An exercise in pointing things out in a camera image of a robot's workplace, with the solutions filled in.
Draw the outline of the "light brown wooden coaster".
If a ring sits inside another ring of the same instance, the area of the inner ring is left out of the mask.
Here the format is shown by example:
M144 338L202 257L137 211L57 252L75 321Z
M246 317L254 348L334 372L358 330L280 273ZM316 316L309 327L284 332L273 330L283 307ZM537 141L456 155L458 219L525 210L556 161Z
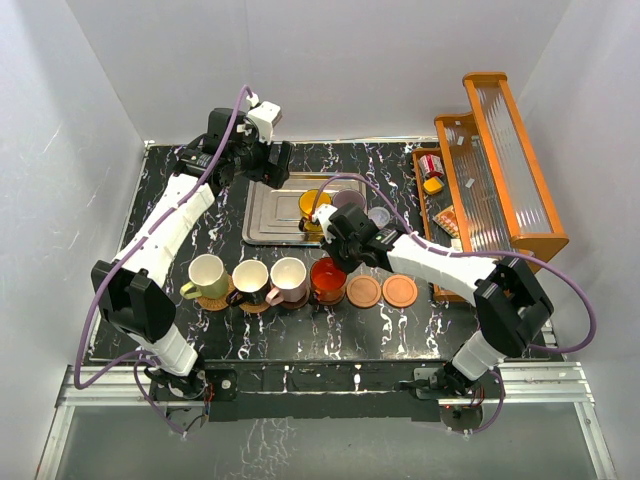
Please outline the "light brown wooden coaster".
M371 308L382 296L380 283L370 275L359 275L351 279L346 288L349 302L361 309Z

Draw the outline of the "black mug white inside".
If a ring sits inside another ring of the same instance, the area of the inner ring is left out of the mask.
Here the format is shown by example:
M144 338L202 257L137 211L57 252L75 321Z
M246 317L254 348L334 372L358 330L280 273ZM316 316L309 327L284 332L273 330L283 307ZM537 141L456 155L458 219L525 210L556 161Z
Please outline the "black mug white inside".
M244 303L261 305L266 302L269 293L269 271L259 260L245 260L239 263L232 272L233 290L227 295L229 306Z

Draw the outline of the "dark brown wooden coaster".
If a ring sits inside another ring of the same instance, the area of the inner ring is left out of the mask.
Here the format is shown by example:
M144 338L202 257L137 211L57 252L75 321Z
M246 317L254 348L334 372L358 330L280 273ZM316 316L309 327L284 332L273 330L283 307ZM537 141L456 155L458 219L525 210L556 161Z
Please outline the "dark brown wooden coaster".
M306 294L298 301L295 301L295 302L283 301L279 303L278 306L285 308L287 310L297 310L304 307L309 302L309 298L310 298L310 292L307 291Z

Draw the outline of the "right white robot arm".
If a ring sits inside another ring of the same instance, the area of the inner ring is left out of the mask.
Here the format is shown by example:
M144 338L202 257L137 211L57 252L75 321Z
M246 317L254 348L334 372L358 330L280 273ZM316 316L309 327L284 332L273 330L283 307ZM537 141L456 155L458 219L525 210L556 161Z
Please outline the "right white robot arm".
M516 256L462 257L393 223L380 228L353 203L322 205L312 221L321 227L321 247L339 270L351 273L364 264L421 278L475 308L478 330L431 375L427 389L471 395L488 370L529 348L554 311L527 262Z

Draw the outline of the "pink mug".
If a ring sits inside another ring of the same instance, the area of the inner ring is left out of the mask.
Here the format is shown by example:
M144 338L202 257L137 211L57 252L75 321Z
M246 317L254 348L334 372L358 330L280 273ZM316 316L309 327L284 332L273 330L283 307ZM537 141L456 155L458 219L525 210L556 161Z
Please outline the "pink mug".
M307 269L304 263L294 257L278 260L270 269L271 290L266 296L269 305L283 302L297 303L307 293Z

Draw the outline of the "orange red mug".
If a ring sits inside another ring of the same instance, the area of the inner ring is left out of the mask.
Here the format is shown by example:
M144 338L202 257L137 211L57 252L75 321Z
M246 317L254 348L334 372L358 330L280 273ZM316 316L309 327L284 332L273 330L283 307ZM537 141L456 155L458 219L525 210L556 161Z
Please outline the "orange red mug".
M316 261L310 271L311 297L332 300L345 295L347 274L330 257Z

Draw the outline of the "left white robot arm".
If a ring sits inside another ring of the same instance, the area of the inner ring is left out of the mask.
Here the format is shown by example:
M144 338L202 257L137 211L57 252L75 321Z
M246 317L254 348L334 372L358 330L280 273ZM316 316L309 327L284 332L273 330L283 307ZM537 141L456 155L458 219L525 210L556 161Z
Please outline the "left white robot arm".
M103 320L140 346L154 381L194 399L206 387L204 362L174 323L176 307L163 285L174 259L217 194L243 176L279 189L289 177L291 145L270 160L280 106L257 102L245 112L216 108L208 127L181 152L166 189L141 229L110 261L91 271Z

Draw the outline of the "cream yellow mug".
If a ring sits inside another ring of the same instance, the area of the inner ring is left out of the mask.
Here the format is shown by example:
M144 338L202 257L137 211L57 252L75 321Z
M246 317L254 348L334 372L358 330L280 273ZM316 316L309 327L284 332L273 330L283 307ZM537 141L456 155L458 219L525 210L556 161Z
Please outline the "cream yellow mug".
M187 300L205 297L217 300L227 295L229 276L220 257L202 254L188 268L189 281L180 288Z

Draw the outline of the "woven rattan coaster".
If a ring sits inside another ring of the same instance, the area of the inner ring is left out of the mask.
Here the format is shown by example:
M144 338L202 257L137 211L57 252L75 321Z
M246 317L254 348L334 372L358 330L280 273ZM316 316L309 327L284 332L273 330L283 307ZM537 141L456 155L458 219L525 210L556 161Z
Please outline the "woven rattan coaster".
M196 302L204 310L219 312L229 307L229 304L227 302L227 297L232 293L233 290L234 290L234 286L230 284L228 286L227 291L220 297L209 298L209 297L201 296L196 299Z
M271 305L260 298L249 298L239 305L239 308L249 314L259 314L268 310Z

